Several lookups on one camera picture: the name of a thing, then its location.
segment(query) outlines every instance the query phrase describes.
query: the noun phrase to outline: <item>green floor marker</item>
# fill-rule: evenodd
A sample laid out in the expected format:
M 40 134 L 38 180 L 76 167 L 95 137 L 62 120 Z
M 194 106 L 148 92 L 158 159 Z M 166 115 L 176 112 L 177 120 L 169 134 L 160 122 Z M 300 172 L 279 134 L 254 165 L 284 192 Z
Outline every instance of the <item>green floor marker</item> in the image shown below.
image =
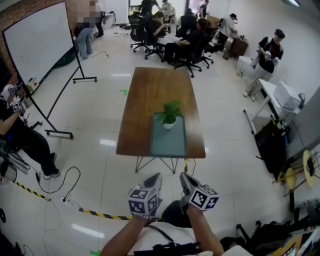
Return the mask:
M 94 251 L 90 251 L 90 254 L 91 255 L 94 255 L 94 256 L 100 256 L 100 253 L 101 253 L 101 251 L 100 250 L 98 250 L 98 252 L 94 252 Z
M 123 93 L 123 96 L 127 96 L 128 95 L 128 91 L 129 90 L 119 90 L 120 93 Z

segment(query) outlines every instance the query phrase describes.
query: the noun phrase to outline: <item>teal tray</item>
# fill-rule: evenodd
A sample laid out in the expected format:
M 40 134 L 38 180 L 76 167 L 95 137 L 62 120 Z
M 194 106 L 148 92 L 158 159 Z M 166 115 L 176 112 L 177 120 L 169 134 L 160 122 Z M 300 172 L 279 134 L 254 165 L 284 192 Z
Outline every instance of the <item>teal tray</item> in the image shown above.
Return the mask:
M 187 155 L 185 119 L 177 116 L 174 127 L 165 129 L 159 120 L 160 113 L 152 115 L 150 152 L 159 157 L 184 157 Z

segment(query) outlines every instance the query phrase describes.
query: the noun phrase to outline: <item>green plant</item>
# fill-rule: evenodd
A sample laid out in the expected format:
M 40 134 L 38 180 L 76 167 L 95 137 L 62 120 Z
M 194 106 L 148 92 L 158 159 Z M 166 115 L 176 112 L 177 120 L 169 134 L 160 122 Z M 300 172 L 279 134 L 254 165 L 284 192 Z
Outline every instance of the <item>green plant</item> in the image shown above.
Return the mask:
M 174 100 L 163 105 L 163 112 L 160 113 L 162 124 L 173 124 L 176 117 L 182 116 L 179 108 L 180 101 Z

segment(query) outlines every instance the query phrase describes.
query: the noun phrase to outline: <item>white pot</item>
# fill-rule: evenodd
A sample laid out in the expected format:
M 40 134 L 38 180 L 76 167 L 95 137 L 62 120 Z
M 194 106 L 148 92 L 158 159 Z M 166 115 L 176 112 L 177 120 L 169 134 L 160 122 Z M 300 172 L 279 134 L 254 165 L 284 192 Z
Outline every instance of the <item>white pot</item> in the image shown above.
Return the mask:
M 164 123 L 163 127 L 166 128 L 167 130 L 170 130 L 172 127 L 175 126 L 176 122 L 177 122 L 177 119 L 175 119 L 174 123 Z

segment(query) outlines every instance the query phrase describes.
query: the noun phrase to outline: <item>yellow black tape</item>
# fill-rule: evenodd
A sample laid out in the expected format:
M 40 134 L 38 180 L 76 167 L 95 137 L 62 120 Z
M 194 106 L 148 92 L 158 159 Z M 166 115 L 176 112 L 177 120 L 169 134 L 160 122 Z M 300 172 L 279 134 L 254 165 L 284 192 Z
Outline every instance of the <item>yellow black tape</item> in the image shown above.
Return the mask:
M 188 159 L 184 159 L 184 173 L 188 172 Z
M 30 188 L 27 188 L 27 187 L 25 187 L 24 185 L 21 185 L 19 182 L 14 181 L 13 183 L 16 184 L 16 185 L 18 185 L 20 188 L 23 188 L 25 191 L 30 192 L 31 194 L 33 194 L 33 195 L 35 195 L 35 196 L 37 196 L 37 197 L 39 197 L 39 198 L 42 198 L 42 199 L 44 199 L 44 200 L 46 200 L 46 201 L 48 201 L 48 202 L 51 202 L 51 199 L 50 199 L 50 198 L 47 198 L 47 197 L 45 197 L 45 196 L 42 195 L 42 194 L 39 194 L 39 193 L 37 193 L 37 192 L 34 192 L 34 191 L 31 190 Z
M 79 212 L 86 213 L 86 214 L 89 214 L 89 215 L 99 216 L 99 217 L 102 217 L 102 218 L 112 219 L 112 220 L 129 221 L 129 220 L 132 219 L 132 217 L 111 216 L 109 214 L 100 213 L 100 212 L 96 212 L 96 211 L 93 211 L 93 210 L 85 210 L 85 209 L 82 209 L 82 208 L 79 208 Z

